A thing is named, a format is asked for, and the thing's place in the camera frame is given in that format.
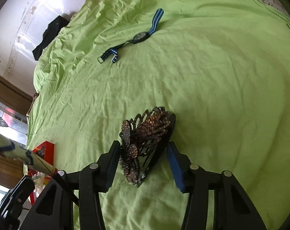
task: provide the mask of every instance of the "watch face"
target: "watch face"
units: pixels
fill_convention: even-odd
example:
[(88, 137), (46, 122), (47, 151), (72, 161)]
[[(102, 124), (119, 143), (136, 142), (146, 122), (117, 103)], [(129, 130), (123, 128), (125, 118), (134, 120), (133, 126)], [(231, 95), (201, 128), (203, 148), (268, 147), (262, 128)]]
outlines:
[(135, 37), (133, 37), (133, 40), (140, 40), (142, 38), (144, 38), (146, 36), (146, 32), (141, 32), (141, 33), (138, 33)]

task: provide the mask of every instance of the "white wall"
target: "white wall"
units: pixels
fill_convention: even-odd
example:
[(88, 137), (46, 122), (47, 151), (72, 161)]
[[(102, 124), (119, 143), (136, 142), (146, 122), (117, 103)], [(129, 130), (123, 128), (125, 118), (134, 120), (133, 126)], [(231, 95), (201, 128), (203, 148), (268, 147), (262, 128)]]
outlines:
[(32, 50), (58, 15), (69, 19), (85, 0), (8, 0), (0, 11), (0, 75), (33, 95)]

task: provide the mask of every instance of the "wrinkled fabric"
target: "wrinkled fabric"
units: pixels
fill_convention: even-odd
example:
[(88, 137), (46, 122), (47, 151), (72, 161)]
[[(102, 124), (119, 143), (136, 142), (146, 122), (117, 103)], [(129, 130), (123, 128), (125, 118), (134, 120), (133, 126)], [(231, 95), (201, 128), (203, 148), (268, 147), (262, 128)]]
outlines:
[[(115, 64), (96, 60), (150, 29), (160, 7), (149, 39), (120, 49)], [(57, 168), (97, 161), (124, 119), (165, 106), (181, 153), (205, 170), (231, 170), (267, 229), (288, 216), (290, 19), (259, 0), (87, 0), (42, 54), (34, 85), (27, 147), (54, 143)], [(108, 230), (180, 229), (187, 203), (165, 155), (139, 188), (118, 168), (100, 198)]]

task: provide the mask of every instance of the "red box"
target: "red box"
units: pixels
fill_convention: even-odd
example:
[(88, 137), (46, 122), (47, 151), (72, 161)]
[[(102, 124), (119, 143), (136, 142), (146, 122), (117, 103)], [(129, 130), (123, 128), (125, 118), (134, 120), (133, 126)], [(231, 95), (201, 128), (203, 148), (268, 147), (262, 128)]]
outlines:
[(53, 165), (53, 151), (55, 145), (50, 142), (44, 142), (36, 147), (33, 152), (37, 154), (40, 158), (44, 159), (49, 164)]

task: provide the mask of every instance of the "stained glass window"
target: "stained glass window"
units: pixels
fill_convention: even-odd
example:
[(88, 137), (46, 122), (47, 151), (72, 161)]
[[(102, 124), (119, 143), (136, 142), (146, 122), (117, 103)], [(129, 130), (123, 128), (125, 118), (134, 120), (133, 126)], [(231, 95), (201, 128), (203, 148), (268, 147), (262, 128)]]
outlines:
[(19, 144), (27, 144), (28, 125), (25, 116), (0, 102), (0, 134)]

